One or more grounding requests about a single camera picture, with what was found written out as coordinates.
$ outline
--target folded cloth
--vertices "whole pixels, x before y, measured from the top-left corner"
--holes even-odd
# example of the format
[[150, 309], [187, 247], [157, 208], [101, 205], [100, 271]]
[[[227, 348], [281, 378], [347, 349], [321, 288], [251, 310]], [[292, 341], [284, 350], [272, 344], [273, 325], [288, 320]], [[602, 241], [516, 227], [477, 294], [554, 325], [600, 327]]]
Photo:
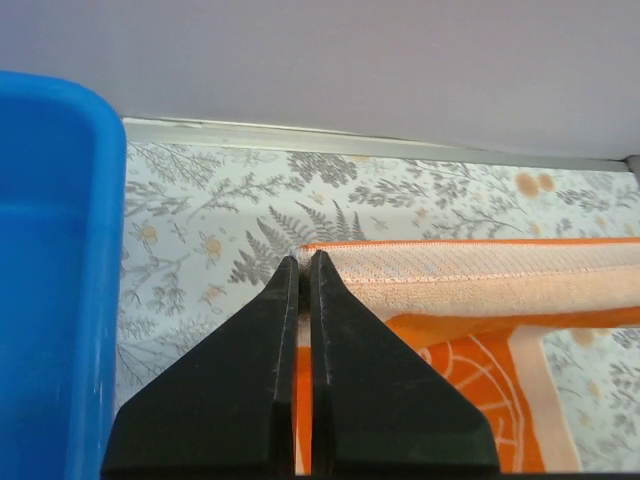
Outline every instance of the folded cloth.
[[[345, 285], [488, 418], [503, 472], [577, 471], [546, 333], [640, 323], [640, 239], [313, 244]], [[308, 324], [298, 351], [298, 471], [310, 471]]]

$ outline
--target white trim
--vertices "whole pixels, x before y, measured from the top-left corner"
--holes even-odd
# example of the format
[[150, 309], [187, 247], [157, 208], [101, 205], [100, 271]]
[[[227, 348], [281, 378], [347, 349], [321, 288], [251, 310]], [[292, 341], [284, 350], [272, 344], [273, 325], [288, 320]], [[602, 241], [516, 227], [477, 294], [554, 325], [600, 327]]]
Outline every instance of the white trim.
[[123, 122], [132, 142], [187, 143], [567, 170], [629, 171], [623, 161], [495, 153], [324, 130], [178, 119], [124, 118]]

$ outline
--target blue plastic container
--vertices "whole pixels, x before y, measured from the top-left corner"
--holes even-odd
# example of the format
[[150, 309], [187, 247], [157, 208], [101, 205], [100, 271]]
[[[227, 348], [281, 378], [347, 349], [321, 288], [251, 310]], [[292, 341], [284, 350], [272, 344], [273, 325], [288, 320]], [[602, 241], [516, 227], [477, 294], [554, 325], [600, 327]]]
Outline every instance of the blue plastic container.
[[113, 419], [126, 142], [62, 80], [0, 72], [0, 477], [98, 478]]

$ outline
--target wall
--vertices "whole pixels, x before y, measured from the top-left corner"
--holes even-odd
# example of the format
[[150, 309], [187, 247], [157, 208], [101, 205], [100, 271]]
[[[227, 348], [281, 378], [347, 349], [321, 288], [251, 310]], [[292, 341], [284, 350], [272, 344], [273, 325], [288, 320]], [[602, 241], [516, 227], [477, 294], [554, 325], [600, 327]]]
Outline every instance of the wall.
[[122, 115], [535, 154], [640, 152], [637, 0], [29, 0], [0, 68]]

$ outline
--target floral pattern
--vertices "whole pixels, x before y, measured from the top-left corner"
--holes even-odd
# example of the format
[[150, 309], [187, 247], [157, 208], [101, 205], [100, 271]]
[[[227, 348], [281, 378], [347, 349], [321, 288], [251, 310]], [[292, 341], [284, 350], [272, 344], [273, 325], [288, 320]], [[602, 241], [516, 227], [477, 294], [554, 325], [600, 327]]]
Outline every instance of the floral pattern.
[[[142, 143], [127, 161], [118, 406], [300, 244], [640, 231], [630, 173]], [[594, 335], [591, 347], [571, 332], [545, 339], [580, 457], [589, 470], [640, 469], [629, 453], [640, 451], [637, 331]]]

